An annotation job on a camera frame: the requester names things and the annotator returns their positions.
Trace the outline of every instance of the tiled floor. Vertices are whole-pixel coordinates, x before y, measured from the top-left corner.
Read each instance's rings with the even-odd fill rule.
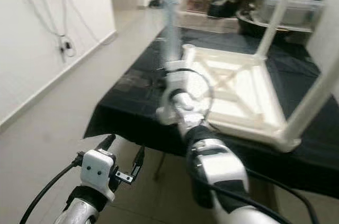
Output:
[[[132,23],[138,16],[142,14],[142,10],[114,10],[115,27],[117,31],[123,30]]]
[[[141,11],[115,42],[101,48],[0,135],[1,224],[18,223],[35,195],[78,150],[98,144],[101,136],[80,141],[96,103],[163,26],[161,11]],[[138,146],[118,138],[111,150],[117,155],[119,166],[128,171]],[[100,224],[213,223],[211,212],[199,208],[192,200],[181,158],[167,155],[160,179],[153,180],[160,157],[160,152],[146,149],[137,181],[119,188],[114,203],[102,212]],[[75,169],[47,193],[28,223],[53,223],[78,184],[79,169]],[[307,196],[314,203],[321,223],[337,223],[338,200],[309,193]],[[293,223],[309,223],[301,204],[286,193],[278,191],[278,203],[281,212]]]

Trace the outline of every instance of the cable connector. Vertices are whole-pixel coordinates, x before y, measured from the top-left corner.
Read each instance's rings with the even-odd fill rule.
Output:
[[[66,49],[72,49],[72,44],[68,41],[65,42],[65,48]]]
[[[72,164],[74,165],[74,167],[77,167],[77,166],[81,167],[85,153],[83,151],[79,151],[77,154],[78,155],[72,161]]]

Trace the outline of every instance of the screw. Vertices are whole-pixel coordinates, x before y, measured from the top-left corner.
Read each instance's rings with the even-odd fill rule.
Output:
[[[198,142],[197,143],[197,147],[200,148],[200,147],[204,147],[205,146],[205,142],[204,141],[201,141],[201,142]]]

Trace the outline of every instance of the black tablecloth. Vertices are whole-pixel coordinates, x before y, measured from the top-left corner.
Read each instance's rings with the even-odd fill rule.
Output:
[[[253,54],[260,39],[234,33],[182,29],[184,43],[204,48]],[[125,75],[106,93],[94,110],[85,137],[116,133],[140,145],[176,155],[185,147],[176,126],[163,126],[155,111],[161,90],[155,82],[162,67],[161,41],[154,41]],[[275,41],[267,68],[286,118],[319,75],[303,46]],[[339,198],[339,108],[333,98],[324,106],[292,153],[244,139],[220,135],[244,164],[291,187]]]

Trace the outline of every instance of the black cable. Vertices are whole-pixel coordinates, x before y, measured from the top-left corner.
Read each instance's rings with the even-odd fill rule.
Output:
[[[197,72],[196,70],[193,69],[189,69],[189,68],[180,68],[180,69],[176,69],[176,70],[171,70],[171,71],[167,71],[166,73],[174,73],[174,72],[180,72],[180,71],[188,71],[188,72],[192,72],[195,73],[197,75],[199,75],[207,84],[208,90],[209,90],[209,95],[210,95],[210,104],[209,107],[207,108],[205,114],[204,114],[204,120],[207,121],[207,117],[209,115],[209,113],[211,112],[213,103],[214,103],[214,99],[215,99],[215,95],[214,95],[214,90],[212,85],[210,84],[209,80],[201,73]]]
[[[43,27],[51,34],[55,35],[58,38],[58,45],[59,45],[59,51],[62,55],[63,62],[66,62],[64,59],[64,56],[66,57],[74,57],[77,55],[77,50],[75,48],[73,40],[68,36],[68,27],[67,27],[67,5],[66,0],[62,0],[62,7],[63,7],[63,25],[64,25],[64,33],[59,34],[56,23],[54,21],[54,18],[52,16],[50,7],[48,6],[47,0],[42,0],[43,6],[47,12],[47,15],[49,17],[49,20],[51,22],[52,28],[49,27],[47,22],[44,20],[43,16],[40,14],[37,6],[35,5],[33,0],[28,0],[30,5],[32,6],[35,15],[43,25]]]
[[[289,220],[287,220],[283,216],[279,215],[278,213],[276,213],[272,209],[254,201],[252,199],[245,198],[245,197],[243,197],[243,196],[241,196],[237,193],[234,193],[232,191],[228,191],[228,190],[222,189],[218,186],[215,186],[213,184],[209,184],[208,182],[206,182],[203,179],[201,179],[200,177],[198,177],[195,173],[193,173],[193,171],[191,170],[190,165],[189,165],[191,155],[192,154],[189,152],[186,156],[186,167],[187,167],[188,173],[189,173],[189,175],[192,179],[196,180],[197,182],[203,184],[204,186],[208,187],[209,189],[211,189],[213,191],[216,191],[216,192],[221,193],[225,196],[228,196],[232,199],[238,200],[240,202],[246,203],[248,205],[251,205],[251,206],[257,208],[258,210],[265,213],[266,215],[268,215],[269,217],[271,217],[272,219],[276,220],[277,222],[279,222],[281,224],[292,224]]]
[[[73,0],[68,0],[69,3],[71,4],[71,6],[73,7],[74,11],[76,12],[76,14],[78,15],[79,19],[81,20],[81,22],[84,24],[84,26],[86,27],[87,31],[89,32],[89,34],[91,35],[91,37],[93,38],[93,40],[95,40],[96,42],[98,42],[101,46],[109,46],[114,40],[115,38],[112,38],[111,41],[108,41],[107,43],[100,43],[100,39],[95,35],[95,33],[93,32],[93,30],[90,28],[90,26],[87,24],[87,22],[85,21],[84,17],[82,16],[81,12],[79,11],[79,9],[77,8],[77,6],[75,5]]]
[[[319,220],[318,220],[317,214],[316,214],[313,206],[311,205],[311,203],[303,195],[301,195],[297,191],[289,188],[288,186],[286,186],[286,185],[284,185],[284,184],[282,184],[282,183],[280,183],[280,182],[278,182],[278,181],[276,181],[274,179],[271,179],[271,178],[269,178],[269,177],[267,177],[265,175],[262,175],[262,174],[260,174],[260,173],[258,173],[256,171],[253,171],[253,170],[251,170],[249,168],[246,168],[246,171],[247,171],[247,173],[250,176],[252,176],[254,178],[259,178],[259,179],[267,181],[269,183],[272,183],[272,184],[274,184],[274,185],[276,185],[276,186],[278,186],[278,187],[288,191],[289,193],[291,193],[292,195],[294,195],[295,197],[300,199],[304,203],[304,205],[306,206],[312,223],[313,224],[319,224]]]
[[[218,127],[214,126],[212,123],[209,122],[208,125],[211,126],[216,132],[221,133],[221,130]]]
[[[33,0],[27,0],[29,2],[29,4],[31,5],[35,15],[37,16],[37,18],[39,19],[40,23],[42,24],[42,26],[46,29],[46,31],[48,31],[49,33],[57,36],[57,37],[61,37],[60,34],[58,34],[57,32],[53,31],[48,24],[46,23],[46,21],[44,20],[43,16],[40,14],[37,6],[35,5]]]
[[[38,204],[38,202],[41,200],[41,198],[46,194],[46,192],[68,171],[70,171],[73,167],[76,167],[78,165],[77,161],[73,161],[71,164],[69,164],[64,170],[62,170],[59,174],[57,174],[42,190],[41,192],[35,197],[35,199],[32,201],[32,203],[27,208],[25,214],[23,215],[20,224],[25,224],[28,220],[28,217],[32,213],[35,206]]]

